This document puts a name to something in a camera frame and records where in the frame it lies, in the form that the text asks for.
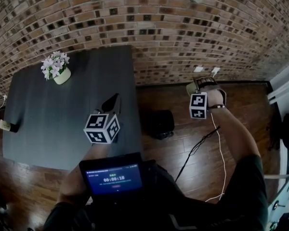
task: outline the brick wall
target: brick wall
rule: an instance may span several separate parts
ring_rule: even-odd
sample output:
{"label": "brick wall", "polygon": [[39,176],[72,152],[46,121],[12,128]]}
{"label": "brick wall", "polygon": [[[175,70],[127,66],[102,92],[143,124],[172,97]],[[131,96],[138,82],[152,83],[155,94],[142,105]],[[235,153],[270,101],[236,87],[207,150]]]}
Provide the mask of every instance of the brick wall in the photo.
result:
{"label": "brick wall", "polygon": [[137,85],[215,66],[217,79],[270,79],[289,63],[289,0],[0,0],[0,93],[54,50],[125,44]]}

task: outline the cable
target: cable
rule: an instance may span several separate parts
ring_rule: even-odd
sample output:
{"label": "cable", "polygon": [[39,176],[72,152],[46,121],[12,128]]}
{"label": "cable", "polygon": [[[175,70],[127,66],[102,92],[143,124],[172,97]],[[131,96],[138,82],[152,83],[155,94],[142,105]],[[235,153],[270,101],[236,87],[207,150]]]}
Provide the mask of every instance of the cable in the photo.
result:
{"label": "cable", "polygon": [[[212,117],[212,122],[213,122],[213,125],[214,125],[214,127],[216,128],[216,125],[215,125],[215,123],[214,123],[214,119],[213,119],[213,115],[212,115],[212,113],[210,113],[211,114],[211,117]],[[223,191],[224,191],[224,189],[225,189],[225,184],[226,184],[226,177],[227,177],[227,173],[226,173],[226,166],[225,166],[225,160],[224,160],[224,158],[223,158],[223,153],[222,153],[222,150],[221,150],[221,136],[220,136],[220,134],[219,134],[219,132],[218,131],[216,131],[217,132],[217,134],[218,134],[218,142],[219,142],[219,145],[220,145],[220,153],[221,153],[221,155],[222,155],[222,160],[223,160],[223,169],[224,169],[224,172],[225,172],[225,178],[224,178],[224,180],[223,180],[223,189],[222,189],[222,193],[220,194],[220,195],[218,195],[218,196],[216,196],[216,197],[214,197],[214,198],[209,198],[207,201],[209,201],[209,200],[211,200],[211,199],[215,199],[215,198],[222,198],[222,195],[224,194],[223,193]]]}
{"label": "cable", "polygon": [[177,178],[175,179],[175,182],[177,181],[177,179],[180,177],[180,175],[183,172],[183,169],[185,168],[187,161],[189,160],[189,157],[194,155],[196,153],[196,151],[199,149],[199,147],[204,143],[204,141],[206,140],[206,138],[209,138],[212,136],[213,133],[217,132],[217,130],[220,129],[220,127],[218,126],[217,128],[215,127],[215,130],[213,130],[212,132],[208,133],[206,136],[203,136],[202,139],[192,148],[192,150],[190,151],[190,153],[188,154],[187,160],[185,161],[183,167],[181,168]]}
{"label": "cable", "polygon": [[3,107],[5,100],[6,100],[6,95],[3,96],[3,104],[0,106],[0,109]]}
{"label": "cable", "polygon": [[209,198],[208,200],[206,200],[205,202],[207,202],[207,201],[210,201],[210,200],[212,200],[212,199],[215,199],[215,198],[218,198],[218,197],[221,197],[221,196],[223,196],[224,195],[224,193],[222,193],[222,194],[220,194],[220,195],[218,195],[218,196],[216,196],[216,197],[213,197],[213,198]]}

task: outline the flower pot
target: flower pot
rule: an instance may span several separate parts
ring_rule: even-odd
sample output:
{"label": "flower pot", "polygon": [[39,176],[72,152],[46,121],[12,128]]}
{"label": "flower pot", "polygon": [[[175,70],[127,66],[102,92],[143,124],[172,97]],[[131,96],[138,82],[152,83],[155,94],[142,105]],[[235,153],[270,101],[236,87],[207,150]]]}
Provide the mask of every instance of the flower pot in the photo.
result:
{"label": "flower pot", "polygon": [[71,77],[71,71],[66,67],[66,69],[59,75],[53,78],[53,80],[58,84],[61,85],[66,82]]}

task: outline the black sleeve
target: black sleeve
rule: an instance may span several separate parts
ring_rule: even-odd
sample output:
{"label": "black sleeve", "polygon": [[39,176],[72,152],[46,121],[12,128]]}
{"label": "black sleeve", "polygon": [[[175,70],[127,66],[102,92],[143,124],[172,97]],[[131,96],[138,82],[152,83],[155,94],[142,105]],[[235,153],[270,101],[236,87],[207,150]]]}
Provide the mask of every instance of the black sleeve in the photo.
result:
{"label": "black sleeve", "polygon": [[250,230],[264,230],[268,203],[261,158],[250,155],[238,162],[224,196],[218,203],[223,210],[243,215]]}
{"label": "black sleeve", "polygon": [[43,231],[72,230],[77,208],[69,203],[57,203],[44,224]]}

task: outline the tablet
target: tablet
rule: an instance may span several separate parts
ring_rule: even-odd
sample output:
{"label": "tablet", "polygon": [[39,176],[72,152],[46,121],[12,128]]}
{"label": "tablet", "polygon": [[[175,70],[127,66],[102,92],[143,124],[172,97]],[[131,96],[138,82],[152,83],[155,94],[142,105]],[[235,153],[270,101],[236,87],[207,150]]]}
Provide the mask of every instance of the tablet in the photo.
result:
{"label": "tablet", "polygon": [[81,173],[92,195],[120,195],[143,188],[140,153],[81,161]]}
{"label": "tablet", "polygon": [[86,177],[94,194],[134,191],[143,186],[138,164],[87,170]]}

